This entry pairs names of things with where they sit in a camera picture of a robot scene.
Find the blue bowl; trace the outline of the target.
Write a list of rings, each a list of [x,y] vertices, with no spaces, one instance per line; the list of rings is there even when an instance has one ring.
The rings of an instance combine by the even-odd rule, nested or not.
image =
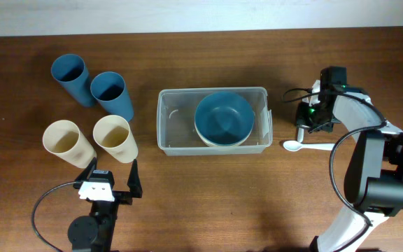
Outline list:
[[[242,126],[250,130],[255,114],[250,103],[234,92],[215,92],[203,98],[195,110],[195,123],[206,138],[213,138],[215,128]]]

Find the cream bowl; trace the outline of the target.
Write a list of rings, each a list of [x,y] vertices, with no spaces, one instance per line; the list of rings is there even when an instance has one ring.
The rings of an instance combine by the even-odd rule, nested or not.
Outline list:
[[[248,136],[236,143],[214,143],[212,141],[209,141],[207,138],[205,138],[202,135],[199,135],[199,138],[207,145],[210,147],[229,147],[229,146],[240,146],[242,143],[244,143],[247,139]]]
[[[194,123],[194,126],[197,136],[210,147],[240,146],[253,132],[253,128],[248,130],[246,127],[230,125],[224,129],[220,126],[215,128],[215,135],[213,138],[206,138],[200,132],[196,123]]]

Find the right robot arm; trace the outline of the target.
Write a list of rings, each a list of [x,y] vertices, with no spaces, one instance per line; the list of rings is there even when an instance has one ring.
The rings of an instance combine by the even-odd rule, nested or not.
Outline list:
[[[333,144],[329,159],[332,187],[334,157],[349,137],[355,148],[337,192],[343,207],[331,226],[313,238],[310,251],[356,251],[369,234],[403,210],[403,131],[391,124],[360,87],[347,83],[346,68],[329,66],[299,98],[295,125],[309,133],[348,130]]]

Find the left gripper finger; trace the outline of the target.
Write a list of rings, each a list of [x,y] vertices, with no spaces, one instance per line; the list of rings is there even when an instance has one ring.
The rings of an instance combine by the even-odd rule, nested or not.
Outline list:
[[[97,168],[97,159],[92,158],[89,165],[84,168],[84,170],[80,173],[80,175],[76,178],[77,181],[87,181],[92,174],[92,172]]]
[[[141,181],[139,178],[139,170],[137,160],[134,159],[127,181],[130,193],[142,193]]]

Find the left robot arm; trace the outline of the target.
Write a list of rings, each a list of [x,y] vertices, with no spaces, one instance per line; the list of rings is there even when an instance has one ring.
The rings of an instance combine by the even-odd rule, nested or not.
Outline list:
[[[128,191],[113,189],[113,173],[97,169],[96,158],[91,160],[75,182],[74,188],[78,190],[79,198],[92,206],[88,215],[77,217],[69,226],[71,249],[110,251],[119,206],[131,205],[134,198],[141,198],[143,194],[137,161],[133,161],[130,169]]]

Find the white plastic fork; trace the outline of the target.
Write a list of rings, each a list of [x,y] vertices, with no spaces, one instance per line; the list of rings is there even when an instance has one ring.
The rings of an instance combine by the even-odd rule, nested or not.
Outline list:
[[[309,99],[308,99],[308,98],[304,98],[302,101],[303,101],[304,103],[308,103],[308,102],[309,102]],[[304,129],[301,128],[301,127],[298,127],[298,128],[297,128],[297,141],[300,142],[300,143],[302,143],[303,140],[304,140]]]

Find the cream bowl front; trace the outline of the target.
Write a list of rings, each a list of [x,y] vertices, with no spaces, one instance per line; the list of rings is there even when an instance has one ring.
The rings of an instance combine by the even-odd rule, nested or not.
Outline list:
[[[200,132],[196,123],[194,123],[194,126],[197,136],[210,147],[240,146],[253,132],[253,128],[248,130],[246,127],[230,125],[224,129],[220,126],[215,128],[215,135],[213,138],[206,138]]]

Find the white plastic spoon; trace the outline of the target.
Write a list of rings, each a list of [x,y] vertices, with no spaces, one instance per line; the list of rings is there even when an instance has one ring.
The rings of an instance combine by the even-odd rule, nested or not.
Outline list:
[[[333,143],[300,143],[295,140],[284,141],[283,147],[287,151],[300,151],[301,149],[314,149],[322,151],[331,151],[334,147]]]

